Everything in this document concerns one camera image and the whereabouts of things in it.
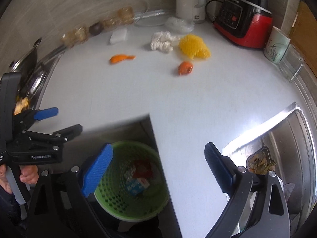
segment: ceramic cup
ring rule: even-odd
[[[289,45],[290,38],[280,29],[273,27],[270,38],[264,49],[264,55],[272,63],[278,64]]]

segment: white rag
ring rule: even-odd
[[[156,32],[151,39],[151,49],[169,53],[173,51],[173,46],[178,45],[179,41],[180,37],[172,36],[169,31]]]

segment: sink basin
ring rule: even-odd
[[[295,102],[230,142],[222,155],[230,157],[237,166],[247,167],[248,158],[262,149],[277,162],[275,172],[283,184],[295,184],[287,206],[290,215],[299,215],[297,229],[316,202],[316,153],[309,124]],[[239,222],[241,228],[250,212],[247,205]]]

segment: kitchen counter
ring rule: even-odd
[[[59,115],[32,130],[52,133],[80,123],[88,132],[149,115],[183,238],[203,238],[227,203],[205,161],[205,145],[212,141],[221,151],[294,101],[304,113],[308,108],[262,51],[233,45],[210,23],[193,33],[211,58],[195,60],[190,75],[177,76],[186,59],[178,49],[150,51],[151,35],[162,30],[130,26],[126,42],[108,45],[111,34],[102,33],[66,51],[40,105],[58,107]],[[115,54],[136,59],[109,65]]]

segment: white sponge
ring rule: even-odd
[[[119,43],[121,41],[126,40],[126,34],[128,33],[128,29],[127,28],[121,28],[118,30],[114,30],[112,32],[112,36],[110,38],[110,44],[116,44]]]

